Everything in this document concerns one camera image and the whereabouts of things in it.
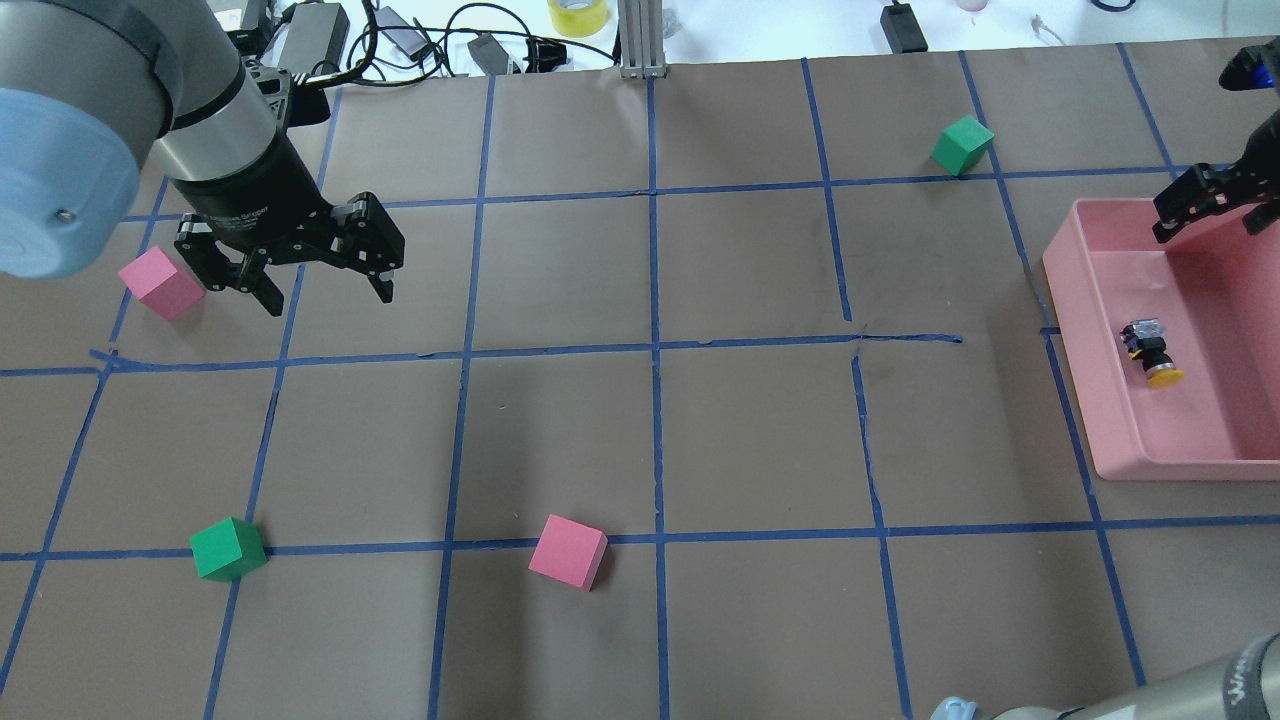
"pink cube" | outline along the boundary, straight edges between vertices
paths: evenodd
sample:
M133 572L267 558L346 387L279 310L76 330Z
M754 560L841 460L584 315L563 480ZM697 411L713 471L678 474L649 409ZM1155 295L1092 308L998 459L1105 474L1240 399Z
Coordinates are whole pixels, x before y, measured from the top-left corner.
M529 569L590 592L607 544L609 538L600 530L552 515Z
M119 275L138 301L166 320L173 320L205 296L205 288L196 278L175 265L159 247L143 252Z

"yellow tape roll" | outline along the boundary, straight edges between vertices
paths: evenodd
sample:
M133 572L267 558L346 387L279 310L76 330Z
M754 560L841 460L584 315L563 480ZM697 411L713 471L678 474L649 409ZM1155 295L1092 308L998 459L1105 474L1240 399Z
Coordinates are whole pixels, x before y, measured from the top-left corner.
M547 0L556 32L564 37L586 37L600 32L609 19L604 0Z

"green cube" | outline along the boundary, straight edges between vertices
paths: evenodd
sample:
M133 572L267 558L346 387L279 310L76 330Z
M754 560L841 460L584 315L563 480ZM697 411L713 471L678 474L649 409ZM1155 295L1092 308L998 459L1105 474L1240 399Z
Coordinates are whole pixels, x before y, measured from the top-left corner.
M236 518L228 518L191 536L191 553L201 578L223 583L266 564L257 528Z
M952 176L960 177L978 164L996 135L973 115L965 115L942 131L933 147L933 159Z

